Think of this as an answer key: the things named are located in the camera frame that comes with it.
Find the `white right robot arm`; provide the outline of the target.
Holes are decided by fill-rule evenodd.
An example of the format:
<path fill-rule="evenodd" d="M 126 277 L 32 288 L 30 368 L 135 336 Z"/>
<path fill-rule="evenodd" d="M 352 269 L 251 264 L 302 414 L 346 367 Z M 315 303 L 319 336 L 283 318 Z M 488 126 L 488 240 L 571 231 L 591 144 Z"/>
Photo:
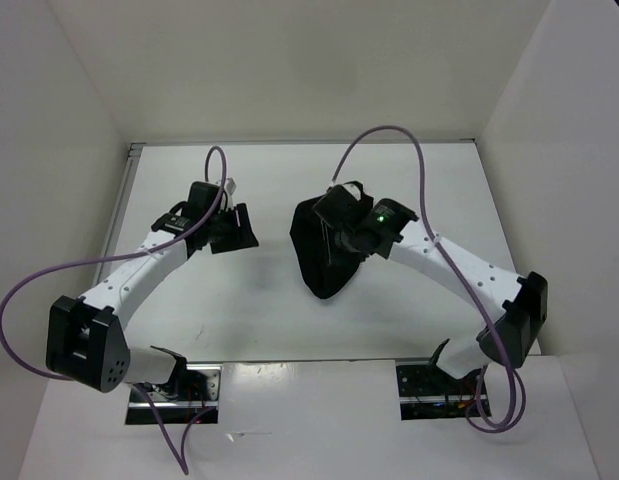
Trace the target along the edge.
<path fill-rule="evenodd" d="M 325 241 L 327 266 L 358 266 L 378 255 L 409 267 L 488 317 L 463 339 L 444 341 L 432 355 L 427 380 L 451 392 L 490 363 L 523 366 L 547 317 L 547 280 L 500 269 L 427 230 L 423 219 L 388 198 L 379 201 L 353 182 L 336 185 L 310 207 Z"/>

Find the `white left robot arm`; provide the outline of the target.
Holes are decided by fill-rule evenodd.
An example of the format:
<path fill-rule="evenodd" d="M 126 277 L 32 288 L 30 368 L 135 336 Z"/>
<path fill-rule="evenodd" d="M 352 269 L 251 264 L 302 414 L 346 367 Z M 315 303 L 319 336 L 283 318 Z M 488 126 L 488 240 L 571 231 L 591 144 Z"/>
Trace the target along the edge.
<path fill-rule="evenodd" d="M 122 383 L 141 383 L 165 399 L 181 397 L 188 387 L 186 358 L 164 347 L 129 347 L 125 330 L 153 291 L 197 252 L 257 246 L 247 207 L 234 203 L 234 191 L 232 179 L 194 182 L 187 199 L 154 222 L 135 258 L 79 297 L 56 300 L 50 309 L 47 368 L 102 393 Z"/>

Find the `black skirt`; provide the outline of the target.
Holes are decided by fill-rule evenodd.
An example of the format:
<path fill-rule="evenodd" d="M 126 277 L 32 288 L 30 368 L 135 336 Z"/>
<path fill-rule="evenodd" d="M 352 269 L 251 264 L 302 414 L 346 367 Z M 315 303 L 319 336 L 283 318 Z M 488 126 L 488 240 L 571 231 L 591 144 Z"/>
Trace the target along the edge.
<path fill-rule="evenodd" d="M 358 271 L 365 256 L 347 252 L 345 263 L 330 267 L 326 258 L 326 239 L 329 231 L 313 211 L 320 196 L 301 201 L 295 208 L 290 238 L 296 253 L 301 277 L 311 293 L 320 300 L 327 300 L 339 293 Z"/>

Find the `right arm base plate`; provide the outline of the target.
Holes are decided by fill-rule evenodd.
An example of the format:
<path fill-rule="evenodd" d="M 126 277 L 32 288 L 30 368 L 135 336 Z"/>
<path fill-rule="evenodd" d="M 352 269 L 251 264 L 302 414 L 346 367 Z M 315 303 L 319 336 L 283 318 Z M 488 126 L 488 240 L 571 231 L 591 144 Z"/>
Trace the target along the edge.
<path fill-rule="evenodd" d="M 476 395 L 479 370 L 461 379 L 425 363 L 398 363 L 395 370 L 403 421 L 478 417 L 477 400 L 491 414 L 486 388 Z"/>

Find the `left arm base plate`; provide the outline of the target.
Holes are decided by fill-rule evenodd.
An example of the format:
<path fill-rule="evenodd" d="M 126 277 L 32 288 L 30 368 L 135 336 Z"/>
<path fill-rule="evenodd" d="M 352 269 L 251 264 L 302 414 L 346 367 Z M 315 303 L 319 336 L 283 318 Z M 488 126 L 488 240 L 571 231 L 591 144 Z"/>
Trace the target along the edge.
<path fill-rule="evenodd" d="M 125 424 L 156 425 L 157 420 L 146 400 L 150 398 L 165 425 L 186 425 L 198 414 L 197 424 L 216 424 L 222 380 L 221 364 L 189 363 L 184 376 L 164 385 L 143 383 L 143 395 L 132 387 Z"/>

